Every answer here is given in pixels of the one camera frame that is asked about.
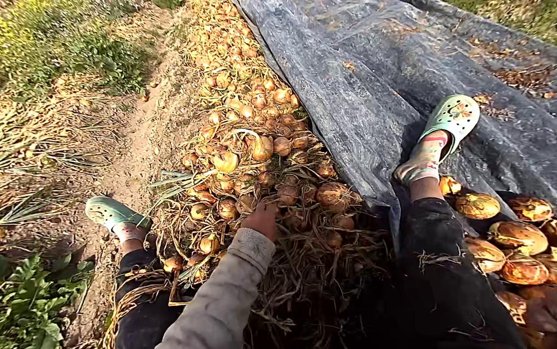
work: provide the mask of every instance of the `hand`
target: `hand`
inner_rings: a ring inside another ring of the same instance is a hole
[[[529,305],[526,325],[540,332],[557,332],[557,288]]]
[[[242,221],[241,228],[251,228],[264,234],[270,241],[275,242],[277,239],[278,231],[276,223],[276,205],[266,204],[259,202],[255,212],[251,213],[246,219]]]

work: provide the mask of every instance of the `grass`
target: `grass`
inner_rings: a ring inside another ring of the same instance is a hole
[[[557,45],[557,0],[447,0],[447,2]]]

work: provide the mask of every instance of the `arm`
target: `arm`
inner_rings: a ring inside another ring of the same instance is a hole
[[[166,330],[156,349],[243,347],[242,332],[252,303],[257,299],[257,284],[266,274],[276,250],[275,208],[266,209],[265,205],[260,208],[261,205],[242,223],[243,228],[237,231],[210,279]]]

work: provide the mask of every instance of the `sock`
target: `sock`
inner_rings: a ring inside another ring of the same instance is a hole
[[[119,242],[123,244],[126,240],[135,238],[140,242],[145,241],[145,237],[147,236],[147,231],[143,229],[143,227],[137,227],[136,224],[130,222],[121,222],[115,224],[113,227],[113,233],[117,235],[119,238]]]
[[[438,162],[447,142],[448,134],[445,131],[434,131],[426,135],[414,147],[410,159],[395,170],[395,177],[405,186],[425,177],[440,179]]]

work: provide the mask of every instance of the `leafy plant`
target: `leafy plant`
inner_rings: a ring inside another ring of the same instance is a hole
[[[22,260],[12,271],[0,255],[0,349],[60,348],[65,306],[86,290],[92,262],[70,265],[71,257],[44,269],[39,255]]]

